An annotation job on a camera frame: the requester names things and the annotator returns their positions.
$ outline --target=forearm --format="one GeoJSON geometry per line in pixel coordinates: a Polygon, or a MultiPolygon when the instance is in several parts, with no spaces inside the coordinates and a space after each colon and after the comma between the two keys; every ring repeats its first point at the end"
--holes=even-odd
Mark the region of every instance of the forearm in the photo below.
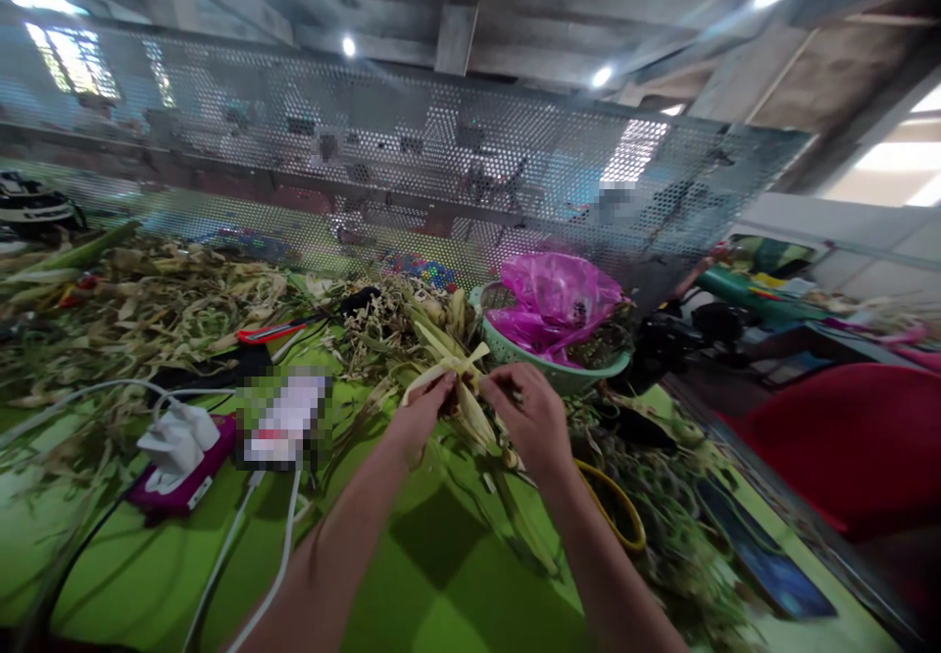
{"type": "Polygon", "coordinates": [[[539,489],[566,549],[585,618],[604,651],[688,652],[631,564],[575,466],[539,489]]]}
{"type": "Polygon", "coordinates": [[[380,441],[291,557],[271,608],[242,651],[339,650],[357,589],[408,472],[401,450],[380,441]]]}

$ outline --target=perforated metal sheet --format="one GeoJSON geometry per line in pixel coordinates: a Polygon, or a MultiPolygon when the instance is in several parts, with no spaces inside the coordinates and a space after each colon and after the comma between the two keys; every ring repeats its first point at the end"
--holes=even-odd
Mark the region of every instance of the perforated metal sheet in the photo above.
{"type": "Polygon", "coordinates": [[[810,140],[15,8],[0,46],[6,165],[106,219],[333,273],[419,254],[466,286],[561,250],[644,310],[810,140]]]}

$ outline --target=green plastic basket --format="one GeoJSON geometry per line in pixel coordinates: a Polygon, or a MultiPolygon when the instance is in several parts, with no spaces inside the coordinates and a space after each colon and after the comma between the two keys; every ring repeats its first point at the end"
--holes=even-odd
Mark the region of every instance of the green plastic basket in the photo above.
{"type": "Polygon", "coordinates": [[[624,352],[605,369],[572,369],[540,359],[535,354],[530,354],[525,349],[516,346],[487,320],[487,310],[498,310],[517,304],[517,298],[513,290],[502,282],[477,286],[470,292],[470,303],[483,318],[483,333],[487,346],[490,347],[490,356],[500,364],[512,364],[520,361],[529,362],[549,379],[549,383],[559,395],[581,393],[602,378],[617,376],[630,363],[630,354],[624,352]]]}

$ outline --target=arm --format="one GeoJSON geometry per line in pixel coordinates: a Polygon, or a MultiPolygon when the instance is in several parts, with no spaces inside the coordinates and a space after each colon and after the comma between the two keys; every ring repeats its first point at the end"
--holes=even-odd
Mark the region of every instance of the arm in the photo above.
{"type": "Polygon", "coordinates": [[[585,619],[602,649],[623,650],[629,644],[645,653],[688,651],[581,480],[562,399],[546,378],[529,364],[512,364],[497,369],[480,388],[539,485],[562,536],[585,619]],[[521,393],[521,405],[505,391],[521,393]]]}
{"type": "Polygon", "coordinates": [[[337,651],[395,496],[434,429],[453,374],[400,408],[330,513],[291,556],[281,588],[241,651],[337,651]]]}

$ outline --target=plastic bag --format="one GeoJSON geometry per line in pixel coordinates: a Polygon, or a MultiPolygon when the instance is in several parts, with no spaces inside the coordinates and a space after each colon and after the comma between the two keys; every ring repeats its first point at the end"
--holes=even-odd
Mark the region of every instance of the plastic bag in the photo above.
{"type": "Polygon", "coordinates": [[[554,364],[581,368],[566,347],[582,342],[612,313],[622,291],[612,278],[577,256],[515,256],[500,269],[516,307],[490,310],[487,320],[517,346],[554,364]]]}

